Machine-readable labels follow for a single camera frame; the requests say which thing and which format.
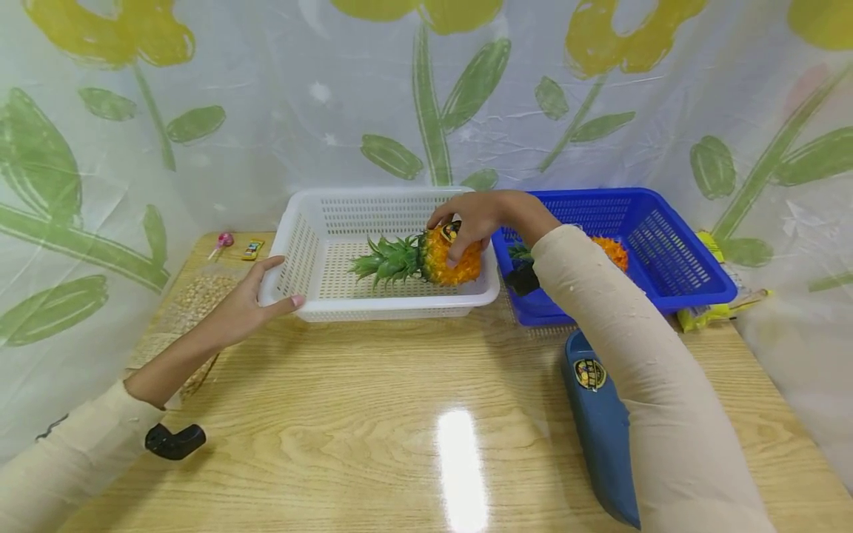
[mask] pink lollipop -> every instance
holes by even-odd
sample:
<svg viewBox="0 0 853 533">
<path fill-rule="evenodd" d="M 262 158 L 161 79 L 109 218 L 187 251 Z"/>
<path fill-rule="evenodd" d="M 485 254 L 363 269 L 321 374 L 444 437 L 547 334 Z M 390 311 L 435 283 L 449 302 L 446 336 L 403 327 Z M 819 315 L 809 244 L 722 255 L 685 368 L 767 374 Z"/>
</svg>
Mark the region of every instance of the pink lollipop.
<svg viewBox="0 0 853 533">
<path fill-rule="evenodd" d="M 213 252 L 211 252 L 211 254 L 209 256 L 207 256 L 207 259 L 210 260 L 216 252 L 218 252 L 222 248 L 227 248 L 228 246 L 231 246 L 232 244 L 234 244 L 234 236 L 232 234 L 230 234 L 230 233 L 219 234 L 219 237 L 216 239 L 216 247 L 213 248 Z"/>
</svg>

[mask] toy pineapple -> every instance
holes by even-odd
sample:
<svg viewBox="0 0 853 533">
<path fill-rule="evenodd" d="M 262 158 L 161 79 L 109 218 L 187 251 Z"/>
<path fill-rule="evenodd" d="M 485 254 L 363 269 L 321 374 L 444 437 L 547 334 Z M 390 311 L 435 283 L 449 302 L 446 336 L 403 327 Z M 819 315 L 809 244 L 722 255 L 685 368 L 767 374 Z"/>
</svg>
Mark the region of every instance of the toy pineapple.
<svg viewBox="0 0 853 533">
<path fill-rule="evenodd" d="M 482 252 L 479 242 L 467 248 L 454 269 L 447 266 L 447 252 L 460 227 L 461 221 L 457 220 L 393 242 L 385 237 L 380 237 L 379 242 L 368 238 L 372 253 L 352 259 L 350 272 L 357 274 L 359 280 L 373 275 L 374 288 L 380 281 L 387 285 L 388 281 L 394 283 L 412 277 L 446 287 L 476 280 Z"/>
<path fill-rule="evenodd" d="M 592 241 L 601 246 L 604 252 L 623 272 L 628 270 L 628 253 L 618 240 L 608 239 L 607 237 L 590 237 Z M 509 247 L 509 257 L 518 261 L 532 261 L 531 251 L 524 245 L 518 242 Z"/>
</svg>

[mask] yellow package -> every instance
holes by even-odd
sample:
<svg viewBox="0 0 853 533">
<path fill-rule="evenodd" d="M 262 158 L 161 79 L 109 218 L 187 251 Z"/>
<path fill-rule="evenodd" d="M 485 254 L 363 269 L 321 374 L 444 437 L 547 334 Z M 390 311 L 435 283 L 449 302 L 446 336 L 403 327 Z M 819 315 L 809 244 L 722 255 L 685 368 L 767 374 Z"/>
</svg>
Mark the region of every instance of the yellow package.
<svg viewBox="0 0 853 533">
<path fill-rule="evenodd" d="M 752 307 L 772 294 L 771 291 L 766 289 L 753 291 L 747 288 L 738 275 L 726 265 L 725 258 L 722 256 L 720 247 L 717 245 L 714 237 L 707 231 L 700 231 L 696 235 L 711 252 L 711 255 L 719 262 L 728 277 L 734 281 L 734 284 L 738 287 L 738 294 L 728 304 L 700 305 L 678 311 L 676 316 L 685 332 L 707 327 L 713 321 L 733 318 L 742 310 Z"/>
</svg>

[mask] small yellow box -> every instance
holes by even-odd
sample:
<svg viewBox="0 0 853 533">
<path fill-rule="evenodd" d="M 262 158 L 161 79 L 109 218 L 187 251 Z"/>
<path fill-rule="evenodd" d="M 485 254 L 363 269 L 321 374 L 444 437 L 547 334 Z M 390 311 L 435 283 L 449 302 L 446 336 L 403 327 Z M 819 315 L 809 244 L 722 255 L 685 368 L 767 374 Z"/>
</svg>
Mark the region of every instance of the small yellow box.
<svg viewBox="0 0 853 533">
<path fill-rule="evenodd" d="M 246 246 L 246 250 L 243 252 L 243 261 L 254 261 L 258 258 L 258 250 L 261 249 L 261 246 L 264 245 L 262 240 L 250 240 L 249 246 Z"/>
</svg>

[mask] person's right hand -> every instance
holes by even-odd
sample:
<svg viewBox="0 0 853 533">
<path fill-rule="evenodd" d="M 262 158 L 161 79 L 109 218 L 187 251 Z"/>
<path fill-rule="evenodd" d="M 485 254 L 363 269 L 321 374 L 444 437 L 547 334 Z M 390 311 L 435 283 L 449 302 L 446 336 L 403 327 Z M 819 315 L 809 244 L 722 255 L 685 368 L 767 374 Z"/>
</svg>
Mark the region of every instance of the person's right hand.
<svg viewBox="0 0 853 533">
<path fill-rule="evenodd" d="M 452 268 L 473 243 L 479 240 L 483 248 L 487 247 L 493 233 L 501 226 L 511 225 L 511 210 L 530 198 L 529 194 L 516 190 L 460 194 L 439 206 L 426 226 L 433 229 L 459 215 L 462 226 L 447 253 L 447 263 Z"/>
<path fill-rule="evenodd" d="M 529 248 L 560 226 L 560 221 L 537 197 L 517 190 L 460 194 L 439 206 L 426 226 L 433 229 L 440 223 L 450 222 L 454 215 L 459 215 L 462 226 L 447 252 L 447 264 L 451 268 L 478 240 L 483 248 L 488 246 L 489 238 L 501 226 L 517 231 Z"/>
</svg>

